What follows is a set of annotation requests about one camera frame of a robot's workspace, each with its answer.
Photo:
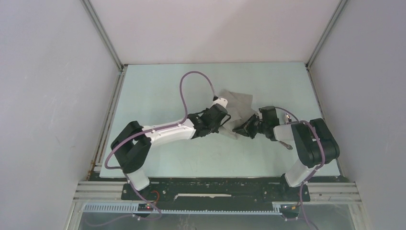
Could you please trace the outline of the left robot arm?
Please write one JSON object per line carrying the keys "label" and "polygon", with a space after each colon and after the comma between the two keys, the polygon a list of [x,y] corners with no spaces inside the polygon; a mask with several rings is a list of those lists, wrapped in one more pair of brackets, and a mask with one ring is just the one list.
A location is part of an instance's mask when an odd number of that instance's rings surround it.
{"label": "left robot arm", "polygon": [[201,112],[186,115],[184,120],[161,126],[141,126],[132,121],[111,143],[108,158],[116,158],[118,168],[133,186],[133,194],[139,199],[147,199],[151,195],[151,186],[143,165],[153,147],[218,133],[230,119],[231,115],[222,105],[213,104]]}

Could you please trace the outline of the grey cloth napkin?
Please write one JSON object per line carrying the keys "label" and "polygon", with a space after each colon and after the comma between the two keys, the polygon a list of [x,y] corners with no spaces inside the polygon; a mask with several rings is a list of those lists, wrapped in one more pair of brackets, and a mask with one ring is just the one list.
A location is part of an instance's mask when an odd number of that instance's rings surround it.
{"label": "grey cloth napkin", "polygon": [[256,111],[252,109],[253,95],[223,89],[220,91],[219,96],[227,99],[226,110],[231,115],[230,120],[219,128],[219,134],[230,139],[238,139],[240,135],[232,130],[245,123],[256,113]]}

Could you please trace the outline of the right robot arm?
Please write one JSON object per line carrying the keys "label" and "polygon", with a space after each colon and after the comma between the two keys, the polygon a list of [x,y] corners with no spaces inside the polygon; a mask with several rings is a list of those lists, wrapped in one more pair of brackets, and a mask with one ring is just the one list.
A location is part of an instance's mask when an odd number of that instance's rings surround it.
{"label": "right robot arm", "polygon": [[287,111],[288,120],[281,124],[277,116],[279,107],[265,106],[247,121],[233,129],[233,132],[253,139],[257,134],[279,142],[289,150],[296,150],[298,160],[282,175],[279,196],[293,199],[297,187],[305,184],[324,165],[340,155],[338,143],[328,129],[324,119],[310,121],[298,119]]}

